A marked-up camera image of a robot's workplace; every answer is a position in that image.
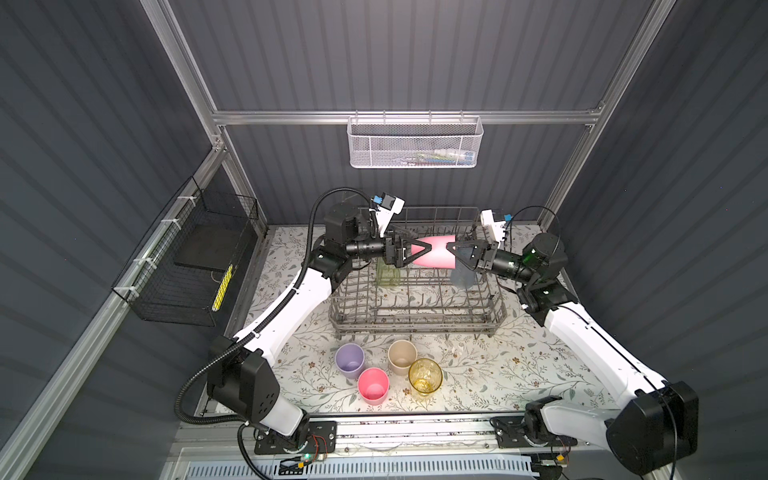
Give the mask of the purple cup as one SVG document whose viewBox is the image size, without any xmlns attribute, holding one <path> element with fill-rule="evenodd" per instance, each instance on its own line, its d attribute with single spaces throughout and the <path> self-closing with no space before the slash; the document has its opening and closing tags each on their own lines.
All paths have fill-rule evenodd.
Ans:
<svg viewBox="0 0 768 480">
<path fill-rule="evenodd" d="M 335 365 L 344 377 L 357 380 L 365 369 L 365 352 L 355 343 L 344 344 L 335 354 Z"/>
</svg>

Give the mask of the items in white basket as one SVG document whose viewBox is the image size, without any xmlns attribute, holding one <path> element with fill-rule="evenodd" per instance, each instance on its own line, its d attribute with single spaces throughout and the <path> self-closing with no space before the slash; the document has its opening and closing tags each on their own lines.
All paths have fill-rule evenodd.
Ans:
<svg viewBox="0 0 768 480">
<path fill-rule="evenodd" d="M 406 166 L 473 168 L 476 165 L 476 152 L 463 149 L 437 149 L 406 154 L 397 162 Z"/>
</svg>

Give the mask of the yellow brush in basket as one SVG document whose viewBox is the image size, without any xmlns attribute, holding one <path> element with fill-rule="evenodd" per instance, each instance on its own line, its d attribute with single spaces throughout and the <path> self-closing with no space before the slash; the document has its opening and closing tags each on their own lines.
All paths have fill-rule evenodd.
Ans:
<svg viewBox="0 0 768 480">
<path fill-rule="evenodd" d="M 235 270 L 234 266 L 232 264 L 230 264 L 227 267 L 227 270 L 224 272 L 224 274 L 223 274 L 223 276 L 221 278 L 221 281 L 219 282 L 219 287 L 217 289 L 216 295 L 214 297 L 214 300 L 213 300 L 213 303 L 212 303 L 212 306 L 211 306 L 211 311 L 212 312 L 218 312 L 220 310 L 221 306 L 223 305 L 223 302 L 224 302 L 224 299 L 225 299 L 225 296 L 226 296 L 226 293 L 227 293 L 227 290 L 228 290 L 228 286 L 229 286 L 229 284 L 230 284 L 230 282 L 232 280 L 232 277 L 234 275 L 234 270 Z"/>
</svg>

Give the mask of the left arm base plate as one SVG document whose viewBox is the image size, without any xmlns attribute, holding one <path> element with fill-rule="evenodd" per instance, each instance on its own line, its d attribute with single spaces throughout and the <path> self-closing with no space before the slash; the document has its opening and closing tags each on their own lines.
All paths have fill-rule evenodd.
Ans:
<svg viewBox="0 0 768 480">
<path fill-rule="evenodd" d="M 336 449 L 338 423 L 310 419 L 299 424 L 290 436 L 275 430 L 257 430 L 255 433 L 256 455 L 282 454 L 330 454 Z"/>
</svg>

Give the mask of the beige cup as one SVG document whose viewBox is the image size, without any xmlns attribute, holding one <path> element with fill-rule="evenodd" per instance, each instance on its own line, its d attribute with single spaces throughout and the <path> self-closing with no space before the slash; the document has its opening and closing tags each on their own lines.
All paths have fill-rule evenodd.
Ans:
<svg viewBox="0 0 768 480">
<path fill-rule="evenodd" d="M 396 340 L 390 345 L 387 358 L 391 370 L 396 375 L 407 376 L 411 365 L 418 358 L 418 350 L 409 340 Z"/>
</svg>

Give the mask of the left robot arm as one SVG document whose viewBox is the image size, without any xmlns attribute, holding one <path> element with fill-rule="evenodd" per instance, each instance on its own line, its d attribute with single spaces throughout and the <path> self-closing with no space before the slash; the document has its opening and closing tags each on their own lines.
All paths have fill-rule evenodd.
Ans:
<svg viewBox="0 0 768 480">
<path fill-rule="evenodd" d="M 307 413 L 281 393 L 273 371 L 284 345 L 308 316 L 343 283 L 357 260 L 381 259 L 402 268 L 430 252 L 419 242 L 418 251 L 406 234 L 391 226 L 405 202 L 382 194 L 362 210 L 337 204 L 325 215 L 322 236 L 310 236 L 301 269 L 267 309 L 233 338 L 211 347 L 212 365 L 206 370 L 210 398 L 231 410 L 231 420 L 266 427 L 283 437 L 303 433 Z"/>
</svg>

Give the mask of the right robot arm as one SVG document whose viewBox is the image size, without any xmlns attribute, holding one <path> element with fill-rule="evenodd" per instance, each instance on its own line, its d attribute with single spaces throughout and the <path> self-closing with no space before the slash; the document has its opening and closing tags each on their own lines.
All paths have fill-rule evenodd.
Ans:
<svg viewBox="0 0 768 480">
<path fill-rule="evenodd" d="M 670 383 L 613 339 L 558 279 L 568 262 L 559 237 L 540 233 L 515 254 L 485 240 L 454 241 L 447 251 L 473 271 L 517 283 L 523 310 L 558 337 L 606 388 L 615 406 L 589 408 L 549 395 L 527 404 L 522 430 L 533 445 L 571 437 L 610 451 L 643 476 L 698 449 L 699 398 Z"/>
</svg>

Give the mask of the yellow transparent cup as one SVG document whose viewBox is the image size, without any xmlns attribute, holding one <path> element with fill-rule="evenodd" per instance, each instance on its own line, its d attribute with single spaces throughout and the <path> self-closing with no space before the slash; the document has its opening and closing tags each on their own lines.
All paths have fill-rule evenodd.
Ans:
<svg viewBox="0 0 768 480">
<path fill-rule="evenodd" d="M 443 384 L 443 371 L 439 364 L 429 358 L 419 358 L 409 367 L 408 381 L 414 393 L 429 396 Z"/>
</svg>

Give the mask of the blue-grey transparent cup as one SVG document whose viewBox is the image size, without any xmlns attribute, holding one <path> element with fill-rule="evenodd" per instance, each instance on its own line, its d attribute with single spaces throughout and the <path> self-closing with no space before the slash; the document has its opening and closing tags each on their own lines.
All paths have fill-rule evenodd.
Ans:
<svg viewBox="0 0 768 480">
<path fill-rule="evenodd" d="M 450 274 L 450 284 L 456 288 L 470 289 L 477 285 L 476 273 L 463 265 L 457 265 Z"/>
</svg>

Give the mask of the pink cup front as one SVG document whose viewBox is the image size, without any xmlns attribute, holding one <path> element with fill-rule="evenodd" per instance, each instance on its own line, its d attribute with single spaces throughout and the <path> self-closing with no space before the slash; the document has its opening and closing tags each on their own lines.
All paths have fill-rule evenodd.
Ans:
<svg viewBox="0 0 768 480">
<path fill-rule="evenodd" d="M 368 368 L 358 378 L 358 392 L 369 405 L 381 405 L 390 388 L 388 374 L 380 368 Z"/>
</svg>

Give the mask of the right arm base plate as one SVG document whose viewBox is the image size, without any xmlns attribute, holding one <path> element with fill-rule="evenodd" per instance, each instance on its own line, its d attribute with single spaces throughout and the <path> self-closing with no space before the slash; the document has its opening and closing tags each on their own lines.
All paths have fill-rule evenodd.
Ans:
<svg viewBox="0 0 768 480">
<path fill-rule="evenodd" d="M 529 430 L 521 415 L 495 416 L 489 420 L 489 424 L 495 434 L 497 446 L 502 449 L 563 447 L 569 451 L 578 445 L 578 440 L 573 437 Z"/>
</svg>

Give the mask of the white vented strip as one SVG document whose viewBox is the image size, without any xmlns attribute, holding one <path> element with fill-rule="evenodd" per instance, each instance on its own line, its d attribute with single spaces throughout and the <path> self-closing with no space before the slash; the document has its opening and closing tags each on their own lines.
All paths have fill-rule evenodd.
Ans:
<svg viewBox="0 0 768 480">
<path fill-rule="evenodd" d="M 405 479 L 512 477 L 537 479 L 528 457 L 505 454 L 337 457 L 309 465 L 297 473 L 279 467 L 277 459 L 256 460 L 255 466 L 270 479 Z"/>
</svg>

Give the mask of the pink cup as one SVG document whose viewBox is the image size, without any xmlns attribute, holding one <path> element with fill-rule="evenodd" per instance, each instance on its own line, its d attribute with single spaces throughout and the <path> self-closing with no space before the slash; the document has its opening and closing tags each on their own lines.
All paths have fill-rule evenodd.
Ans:
<svg viewBox="0 0 768 480">
<path fill-rule="evenodd" d="M 430 246 L 430 251 L 415 259 L 413 264 L 426 268 L 455 269 L 456 258 L 447 248 L 447 244 L 455 240 L 456 237 L 454 235 L 418 238 L 419 242 Z"/>
<path fill-rule="evenodd" d="M 388 374 L 380 368 L 368 368 L 358 378 L 358 392 L 369 405 L 381 405 L 390 388 Z"/>
</svg>

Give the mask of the white mesh wall basket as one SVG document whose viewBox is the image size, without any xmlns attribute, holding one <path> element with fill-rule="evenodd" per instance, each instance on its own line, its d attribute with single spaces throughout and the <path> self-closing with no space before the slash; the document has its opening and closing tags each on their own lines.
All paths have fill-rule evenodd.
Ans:
<svg viewBox="0 0 768 480">
<path fill-rule="evenodd" d="M 463 149 L 476 152 L 484 126 L 472 116 L 353 116 L 346 126 L 350 165 L 357 169 L 471 169 L 406 166 L 397 162 L 411 152 Z"/>
</svg>

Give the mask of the green transparent cup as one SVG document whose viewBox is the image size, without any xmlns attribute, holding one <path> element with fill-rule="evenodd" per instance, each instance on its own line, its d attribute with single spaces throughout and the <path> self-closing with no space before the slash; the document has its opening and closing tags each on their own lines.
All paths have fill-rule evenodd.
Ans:
<svg viewBox="0 0 768 480">
<path fill-rule="evenodd" d="M 395 288 L 401 284 L 400 270 L 393 265 L 378 260 L 375 270 L 375 285 L 380 288 Z"/>
</svg>

